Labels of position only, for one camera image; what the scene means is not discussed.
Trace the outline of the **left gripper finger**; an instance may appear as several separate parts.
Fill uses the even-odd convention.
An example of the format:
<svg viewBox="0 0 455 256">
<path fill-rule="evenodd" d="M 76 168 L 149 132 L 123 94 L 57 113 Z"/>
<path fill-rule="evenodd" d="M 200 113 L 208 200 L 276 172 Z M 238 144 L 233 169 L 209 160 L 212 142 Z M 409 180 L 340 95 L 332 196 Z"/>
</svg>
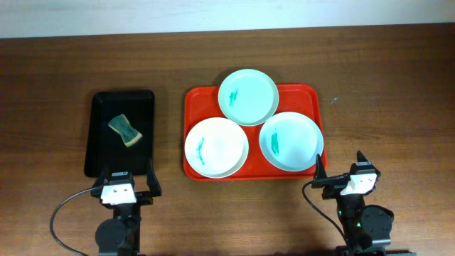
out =
<svg viewBox="0 0 455 256">
<path fill-rule="evenodd" d="M 152 159 L 148 159 L 146 184 L 149 187 L 149 191 L 151 192 L 151 194 L 161 193 L 161 186 L 154 172 Z"/>
<path fill-rule="evenodd" d="M 100 172 L 98 177 L 96 178 L 95 182 L 93 183 L 93 188 L 101 188 L 105 184 L 105 173 L 103 171 Z"/>
</svg>

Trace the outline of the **green and yellow sponge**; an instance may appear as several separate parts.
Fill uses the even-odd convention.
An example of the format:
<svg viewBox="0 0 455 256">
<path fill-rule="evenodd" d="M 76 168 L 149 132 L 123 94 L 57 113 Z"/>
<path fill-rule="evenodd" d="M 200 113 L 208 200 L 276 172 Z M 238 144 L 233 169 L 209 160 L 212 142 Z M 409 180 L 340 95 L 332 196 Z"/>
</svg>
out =
<svg viewBox="0 0 455 256">
<path fill-rule="evenodd" d="M 133 146 L 142 138 L 142 134 L 133 128 L 124 114 L 112 118 L 108 126 L 118 133 L 126 147 Z"/>
</svg>

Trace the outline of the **white plate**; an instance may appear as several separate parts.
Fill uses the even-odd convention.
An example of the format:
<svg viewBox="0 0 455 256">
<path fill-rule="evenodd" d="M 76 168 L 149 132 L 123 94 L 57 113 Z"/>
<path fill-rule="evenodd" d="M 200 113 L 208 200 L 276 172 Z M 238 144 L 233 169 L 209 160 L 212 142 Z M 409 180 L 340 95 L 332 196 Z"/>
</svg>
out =
<svg viewBox="0 0 455 256">
<path fill-rule="evenodd" d="M 225 178 L 241 169 L 249 154 L 246 133 L 235 122 L 211 117 L 187 134 L 184 155 L 189 166 L 207 178 Z"/>
</svg>

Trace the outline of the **mint green plate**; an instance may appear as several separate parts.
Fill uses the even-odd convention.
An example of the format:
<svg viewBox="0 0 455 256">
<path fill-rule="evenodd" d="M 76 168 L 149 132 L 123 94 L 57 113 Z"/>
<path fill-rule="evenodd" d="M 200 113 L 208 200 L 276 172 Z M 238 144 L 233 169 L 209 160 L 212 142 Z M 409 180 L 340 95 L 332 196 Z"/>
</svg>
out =
<svg viewBox="0 0 455 256">
<path fill-rule="evenodd" d="M 256 126 L 266 122 L 279 105 L 275 82 L 265 73 L 237 70 L 228 75 L 218 91 L 222 113 L 241 126 Z"/>
</svg>

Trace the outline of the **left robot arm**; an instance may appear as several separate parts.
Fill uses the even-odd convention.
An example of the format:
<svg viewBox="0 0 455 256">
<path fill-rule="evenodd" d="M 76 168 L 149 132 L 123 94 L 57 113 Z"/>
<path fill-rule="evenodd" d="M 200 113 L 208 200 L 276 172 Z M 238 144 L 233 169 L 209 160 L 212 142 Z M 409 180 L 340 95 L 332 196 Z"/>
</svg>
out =
<svg viewBox="0 0 455 256">
<path fill-rule="evenodd" d="M 146 164 L 147 191 L 134 190 L 133 174 L 127 171 L 101 173 L 90 193 L 113 212 L 95 232 L 98 254 L 102 256 L 138 255 L 140 251 L 141 207 L 153 204 L 162 194 L 151 159 Z"/>
</svg>

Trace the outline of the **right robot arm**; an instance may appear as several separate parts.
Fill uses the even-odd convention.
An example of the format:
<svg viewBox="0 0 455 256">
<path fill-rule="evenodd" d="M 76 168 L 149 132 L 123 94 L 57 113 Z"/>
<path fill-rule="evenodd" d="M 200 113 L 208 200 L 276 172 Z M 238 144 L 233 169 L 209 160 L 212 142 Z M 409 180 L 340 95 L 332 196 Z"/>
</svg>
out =
<svg viewBox="0 0 455 256">
<path fill-rule="evenodd" d="M 316 155 L 316 170 L 312 181 L 304 187 L 321 188 L 324 200 L 336 200 L 340 225 L 322 213 L 305 196 L 305 200 L 322 217 L 335 225 L 345 245 L 335 248 L 335 255 L 413 255 L 409 250 L 388 251 L 394 213 L 382 206 L 367 205 L 364 197 L 375 190 L 381 173 L 361 151 L 348 173 L 327 176 L 321 155 Z"/>
</svg>

